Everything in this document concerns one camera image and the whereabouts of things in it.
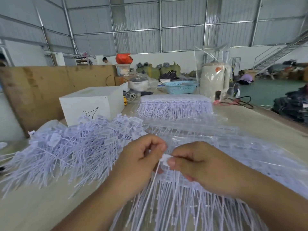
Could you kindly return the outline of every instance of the perforated basket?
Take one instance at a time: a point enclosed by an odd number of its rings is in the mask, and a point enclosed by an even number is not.
[[[196,81],[175,81],[175,82],[165,82],[165,88],[168,94],[191,94],[195,91],[197,87]]]

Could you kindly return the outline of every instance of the table surface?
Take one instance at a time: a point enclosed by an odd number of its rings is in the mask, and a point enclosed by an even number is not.
[[[131,107],[127,105],[122,113],[129,114]],[[235,105],[214,106],[215,113],[228,119],[226,124],[238,126],[254,137],[276,143],[308,163],[307,132],[291,127],[293,124],[288,121],[283,121],[283,124],[276,117],[273,119],[263,111],[255,110]],[[84,186],[73,198],[68,199],[74,184],[68,185],[67,181],[68,175],[65,175],[42,189],[31,185],[10,192],[0,201],[0,230],[51,230],[96,189],[95,183]]]

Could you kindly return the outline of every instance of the purple shirt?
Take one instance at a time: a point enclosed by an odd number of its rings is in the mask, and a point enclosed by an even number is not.
[[[246,73],[240,78],[240,80],[244,80],[244,81],[247,81],[248,83],[252,83],[253,78],[250,74]]]

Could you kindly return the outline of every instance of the person's right hand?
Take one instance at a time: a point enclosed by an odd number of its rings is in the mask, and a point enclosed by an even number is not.
[[[171,170],[219,195],[239,198],[249,176],[257,173],[206,142],[183,144],[171,155],[167,162]]]

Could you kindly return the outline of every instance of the person in purple shirt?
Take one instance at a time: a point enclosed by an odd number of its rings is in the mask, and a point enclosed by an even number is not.
[[[241,85],[249,85],[253,82],[253,77],[245,73],[243,70],[238,72],[239,75],[241,75],[240,79],[237,81]]]

